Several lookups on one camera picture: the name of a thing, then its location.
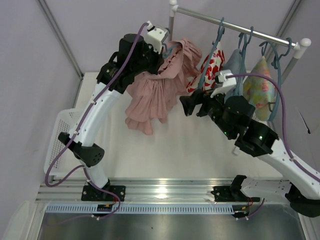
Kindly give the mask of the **blue plastic hanger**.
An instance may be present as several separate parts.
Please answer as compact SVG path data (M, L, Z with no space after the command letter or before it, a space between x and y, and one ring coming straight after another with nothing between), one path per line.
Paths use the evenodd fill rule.
M164 46L164 51L162 52L162 57L165 60L173 53L173 50L175 48L177 48L178 46L181 46L181 43L178 42L178 43L175 43L175 44L171 45L170 47L168 47L167 44L165 43L165 40L167 39L167 37L170 36L171 30L168 27L161 26L160 28L161 28L161 30L165 31L164 37L161 40L161 44L162 44L162 46Z

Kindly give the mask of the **pink pleated skirt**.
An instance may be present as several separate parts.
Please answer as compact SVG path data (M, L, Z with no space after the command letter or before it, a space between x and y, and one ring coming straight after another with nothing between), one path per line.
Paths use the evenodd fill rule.
M202 51L187 38L170 41L172 52L156 74L147 71L137 75L126 89L132 100L125 110L130 130L153 134L152 120L167 122L169 111L178 103L177 96L187 95L189 78L199 73L197 65Z

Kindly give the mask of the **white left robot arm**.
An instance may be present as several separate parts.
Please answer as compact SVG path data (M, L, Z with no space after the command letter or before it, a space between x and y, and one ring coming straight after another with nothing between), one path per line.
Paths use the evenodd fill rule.
M158 27L146 37L133 33L124 35L118 51L101 67L92 97L79 120L68 132L58 136L58 140L79 159L89 186L99 195L105 196L111 186L101 164L105 151L95 144L98 131L107 113L137 75L158 72L164 62L163 42L167 37L168 32Z

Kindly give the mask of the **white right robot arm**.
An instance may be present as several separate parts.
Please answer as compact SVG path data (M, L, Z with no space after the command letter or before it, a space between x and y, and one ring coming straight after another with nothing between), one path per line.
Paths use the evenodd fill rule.
M241 152L269 164L285 177L285 181L270 182L237 175L229 186L213 189L217 202L254 203L265 199L288 204L303 216L319 217L320 185L307 174L301 160L289 156L276 132L252 118L255 108L243 96L225 99L223 93L212 96L209 91L196 90L179 100L186 116L200 105L198 117L210 117Z

